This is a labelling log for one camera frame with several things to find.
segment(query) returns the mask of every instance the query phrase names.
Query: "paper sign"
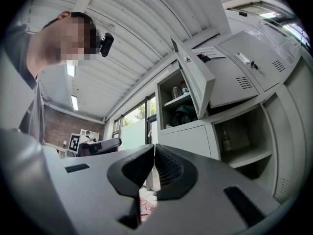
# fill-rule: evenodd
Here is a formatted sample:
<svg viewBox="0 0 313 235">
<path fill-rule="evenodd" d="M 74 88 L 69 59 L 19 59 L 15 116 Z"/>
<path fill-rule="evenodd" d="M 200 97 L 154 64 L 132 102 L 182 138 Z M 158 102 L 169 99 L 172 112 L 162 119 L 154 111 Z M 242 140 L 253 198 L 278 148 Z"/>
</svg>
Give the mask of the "paper sign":
<svg viewBox="0 0 313 235">
<path fill-rule="evenodd" d="M 192 51 L 196 55 L 202 54 L 203 56 L 207 56 L 209 58 L 226 57 L 224 54 L 220 53 L 215 47 L 206 47 L 206 48 L 192 49 Z"/>
</svg>

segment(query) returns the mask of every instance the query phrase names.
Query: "short hair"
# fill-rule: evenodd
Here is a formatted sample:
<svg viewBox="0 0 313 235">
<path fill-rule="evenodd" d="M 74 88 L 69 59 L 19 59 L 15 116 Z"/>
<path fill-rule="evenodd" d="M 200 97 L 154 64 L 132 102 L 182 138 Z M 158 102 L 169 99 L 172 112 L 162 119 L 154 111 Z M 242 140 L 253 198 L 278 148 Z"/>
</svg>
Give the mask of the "short hair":
<svg viewBox="0 0 313 235">
<path fill-rule="evenodd" d="M 90 36 L 90 43 L 89 43 L 89 48 L 85 49 L 85 54 L 95 54 L 99 52 L 100 48 L 100 34 L 99 31 L 96 29 L 96 26 L 94 24 L 94 21 L 92 18 L 85 13 L 82 12 L 72 12 L 70 15 L 71 18 L 83 18 L 84 19 L 84 24 L 88 25 L 87 30 L 89 30 L 89 36 Z M 53 24 L 54 22 L 58 21 L 59 19 L 56 18 L 50 22 L 48 22 L 44 27 L 47 28 L 49 25 Z"/>
</svg>

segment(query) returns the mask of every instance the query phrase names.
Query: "trees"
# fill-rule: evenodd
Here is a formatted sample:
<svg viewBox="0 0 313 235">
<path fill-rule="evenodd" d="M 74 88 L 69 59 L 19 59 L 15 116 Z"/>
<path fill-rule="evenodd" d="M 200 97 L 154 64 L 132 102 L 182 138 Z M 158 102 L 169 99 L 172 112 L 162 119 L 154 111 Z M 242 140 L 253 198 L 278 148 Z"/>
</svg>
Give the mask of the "trees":
<svg viewBox="0 0 313 235">
<path fill-rule="evenodd" d="M 124 118 L 124 125 L 123 127 L 127 126 L 127 125 L 131 125 L 132 123 L 134 123 L 131 119 L 128 118 Z"/>
<path fill-rule="evenodd" d="M 145 118 L 145 105 L 141 105 L 139 108 L 139 113 L 135 115 L 135 118 L 138 120 L 142 120 Z M 151 111 L 151 116 L 157 114 L 157 106 L 155 102 L 151 102 L 150 104 L 150 111 Z"/>
</svg>

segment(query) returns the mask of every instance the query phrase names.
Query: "brick wall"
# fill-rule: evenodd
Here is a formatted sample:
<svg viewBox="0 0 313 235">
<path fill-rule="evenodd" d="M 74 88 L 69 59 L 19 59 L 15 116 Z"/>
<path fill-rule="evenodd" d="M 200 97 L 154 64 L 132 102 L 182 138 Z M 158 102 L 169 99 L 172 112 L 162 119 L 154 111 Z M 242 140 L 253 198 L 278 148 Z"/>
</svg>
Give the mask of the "brick wall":
<svg viewBox="0 0 313 235">
<path fill-rule="evenodd" d="M 53 110 L 45 105 L 45 142 L 63 147 L 72 133 L 80 133 L 81 129 L 98 132 L 99 140 L 103 139 L 104 125 Z"/>
</svg>

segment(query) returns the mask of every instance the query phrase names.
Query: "bottle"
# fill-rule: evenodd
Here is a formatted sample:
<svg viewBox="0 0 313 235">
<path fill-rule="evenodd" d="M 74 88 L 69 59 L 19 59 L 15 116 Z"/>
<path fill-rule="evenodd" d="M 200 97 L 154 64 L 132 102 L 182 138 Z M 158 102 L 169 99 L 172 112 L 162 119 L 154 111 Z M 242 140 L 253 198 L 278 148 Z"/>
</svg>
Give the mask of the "bottle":
<svg viewBox="0 0 313 235">
<path fill-rule="evenodd" d="M 182 81 L 182 82 L 181 82 L 181 93 L 182 93 L 183 95 L 185 95 L 185 94 L 188 93 L 188 92 L 189 92 L 189 90 L 188 90 L 188 87 L 187 87 L 185 81 Z"/>
<path fill-rule="evenodd" d="M 224 150 L 224 152 L 229 152 L 229 151 L 232 150 L 230 138 L 229 138 L 229 136 L 226 133 L 224 128 L 223 128 L 222 142 L 223 142 L 223 150 Z"/>
<path fill-rule="evenodd" d="M 181 92 L 176 86 L 172 90 L 172 96 L 173 96 L 173 99 L 181 96 Z"/>
</svg>

